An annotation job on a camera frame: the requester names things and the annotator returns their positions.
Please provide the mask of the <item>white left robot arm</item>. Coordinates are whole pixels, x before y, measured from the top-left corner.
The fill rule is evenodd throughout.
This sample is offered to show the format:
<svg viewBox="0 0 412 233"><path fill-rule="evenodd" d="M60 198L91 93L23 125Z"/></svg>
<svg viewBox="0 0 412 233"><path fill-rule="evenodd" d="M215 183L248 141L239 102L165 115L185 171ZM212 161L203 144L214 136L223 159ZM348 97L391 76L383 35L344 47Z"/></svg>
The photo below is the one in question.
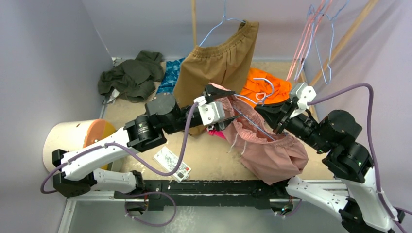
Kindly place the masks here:
<svg viewBox="0 0 412 233"><path fill-rule="evenodd" d="M221 98L232 95L234 91L209 84L193 104L182 108L173 95L156 95L145 104L144 114L110 136L76 151L55 150L52 153L54 169L47 179L52 180L54 192L67 198L92 190L108 190L138 199L145 192L140 172L113 172L104 170L103 166L162 146L169 134L183 132L187 137L189 129L197 126L224 130L234 118L226 117Z"/></svg>

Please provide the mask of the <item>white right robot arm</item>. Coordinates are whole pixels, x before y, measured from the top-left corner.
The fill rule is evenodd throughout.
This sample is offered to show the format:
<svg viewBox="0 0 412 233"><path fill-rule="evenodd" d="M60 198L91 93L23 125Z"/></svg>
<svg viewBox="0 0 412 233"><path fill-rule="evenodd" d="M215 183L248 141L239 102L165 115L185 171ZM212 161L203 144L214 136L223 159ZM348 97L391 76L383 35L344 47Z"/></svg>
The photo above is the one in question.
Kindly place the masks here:
<svg viewBox="0 0 412 233"><path fill-rule="evenodd" d="M296 176L274 182L274 194L310 202L339 219L351 233L394 232L405 213L391 206L378 190L376 163L368 149L356 141L362 126L344 110L334 110L318 122L309 111L294 116L296 107L294 98L259 104L255 110L276 133L288 131L318 154L325 154L323 164L346 185L350 196L328 192Z"/></svg>

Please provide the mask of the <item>pink shorts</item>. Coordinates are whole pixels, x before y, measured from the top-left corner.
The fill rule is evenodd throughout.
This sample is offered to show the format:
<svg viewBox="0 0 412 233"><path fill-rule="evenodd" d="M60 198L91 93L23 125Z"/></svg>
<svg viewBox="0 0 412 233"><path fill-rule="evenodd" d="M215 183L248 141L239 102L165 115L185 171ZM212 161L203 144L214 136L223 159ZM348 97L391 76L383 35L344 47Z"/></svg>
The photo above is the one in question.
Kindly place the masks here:
<svg viewBox="0 0 412 233"><path fill-rule="evenodd" d="M237 133L248 142L239 161L257 178L266 184L274 184L303 172L309 157L297 138L267 130L263 117L235 95L219 101L223 103L227 117L238 117L222 133L230 146Z"/></svg>

